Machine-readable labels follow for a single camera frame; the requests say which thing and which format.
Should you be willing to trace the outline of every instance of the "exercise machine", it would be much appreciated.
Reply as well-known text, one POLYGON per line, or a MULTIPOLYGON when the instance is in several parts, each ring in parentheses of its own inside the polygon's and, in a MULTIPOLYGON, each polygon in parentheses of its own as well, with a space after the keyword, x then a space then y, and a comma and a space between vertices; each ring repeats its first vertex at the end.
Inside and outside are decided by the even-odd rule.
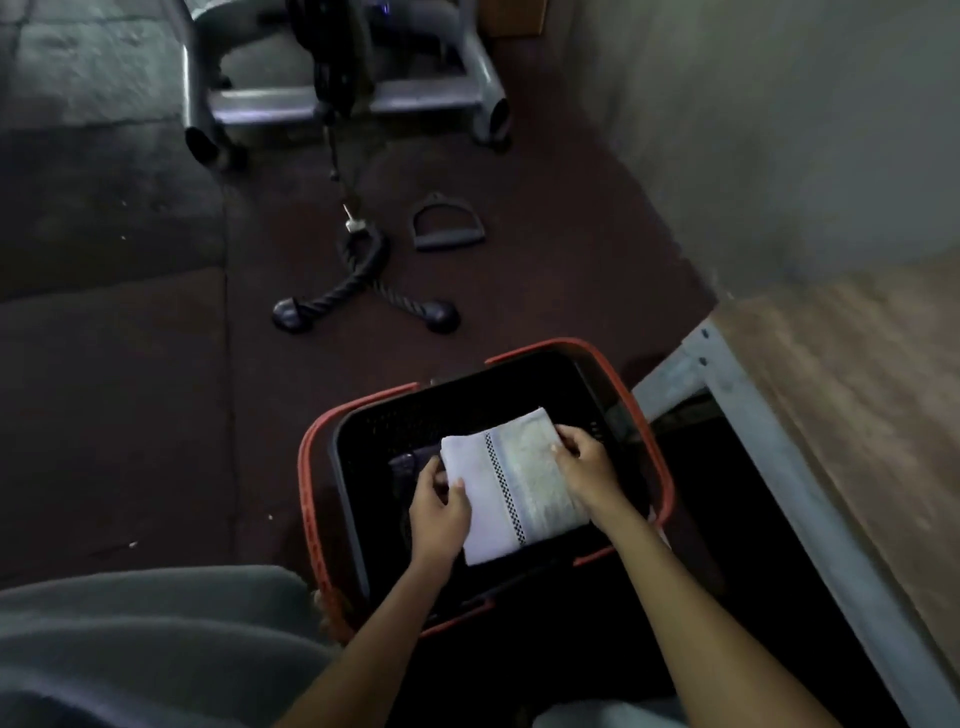
POLYGON ((226 133, 230 127, 318 120, 332 133, 338 117, 463 109, 477 141, 495 145, 509 132, 510 105, 477 35, 476 0, 214 0, 192 13, 186 0, 162 4, 183 46, 186 144, 205 166, 243 163, 243 148, 226 133), (288 30, 313 56, 314 84, 233 88, 221 59, 288 30), (456 54, 462 71, 378 80, 374 42, 389 36, 435 38, 442 53, 456 54))

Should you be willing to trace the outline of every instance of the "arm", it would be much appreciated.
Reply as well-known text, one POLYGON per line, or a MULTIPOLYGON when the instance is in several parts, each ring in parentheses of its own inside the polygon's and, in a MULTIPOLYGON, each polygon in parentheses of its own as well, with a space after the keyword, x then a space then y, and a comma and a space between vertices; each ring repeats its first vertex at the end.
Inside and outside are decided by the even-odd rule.
POLYGON ((447 504, 434 490, 440 458, 427 464, 410 506, 413 557, 340 658, 324 670, 274 728, 374 728, 387 722, 420 630, 470 526, 463 480, 447 504))
POLYGON ((558 426, 567 485, 616 548, 696 728, 839 724, 690 576, 623 495, 603 445, 558 426))

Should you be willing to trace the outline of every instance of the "black basket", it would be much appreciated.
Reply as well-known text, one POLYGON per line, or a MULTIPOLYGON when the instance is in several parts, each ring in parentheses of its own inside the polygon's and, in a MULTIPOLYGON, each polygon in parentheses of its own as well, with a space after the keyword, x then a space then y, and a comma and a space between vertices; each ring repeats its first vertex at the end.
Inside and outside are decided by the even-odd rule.
MULTIPOLYGON (((476 374, 368 405, 347 415, 333 435, 333 460, 360 590, 375 609, 410 563, 402 535, 409 503, 397 500, 389 461, 437 445, 446 435, 469 435, 546 409, 557 424, 585 429, 607 448, 627 495, 649 510, 635 460, 614 439, 603 409, 568 356, 551 350, 518 356, 476 374)), ((429 624, 453 619, 533 573, 570 567, 609 545, 592 524, 467 567, 461 556, 429 624)))

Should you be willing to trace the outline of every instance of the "left hand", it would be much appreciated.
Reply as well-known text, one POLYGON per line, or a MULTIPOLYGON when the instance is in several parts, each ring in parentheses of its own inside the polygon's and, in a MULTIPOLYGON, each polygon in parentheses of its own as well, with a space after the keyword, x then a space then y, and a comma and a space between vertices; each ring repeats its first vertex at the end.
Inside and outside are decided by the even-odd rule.
POLYGON ((434 488, 439 468, 440 457, 434 455, 417 480, 410 506, 411 565, 429 569, 445 581, 470 530, 470 501, 463 478, 450 484, 446 503, 440 499, 434 488))

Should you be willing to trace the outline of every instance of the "forearm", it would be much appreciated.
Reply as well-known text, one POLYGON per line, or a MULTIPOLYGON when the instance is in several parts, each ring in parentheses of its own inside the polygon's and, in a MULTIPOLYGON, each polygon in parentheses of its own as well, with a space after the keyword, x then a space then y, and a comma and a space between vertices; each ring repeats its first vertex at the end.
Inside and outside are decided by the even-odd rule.
POLYGON ((619 509, 605 530, 657 635, 691 725, 837 726, 693 579, 639 513, 619 509))
POLYGON ((340 658, 275 728, 374 728, 390 713, 444 569, 412 564, 340 658))

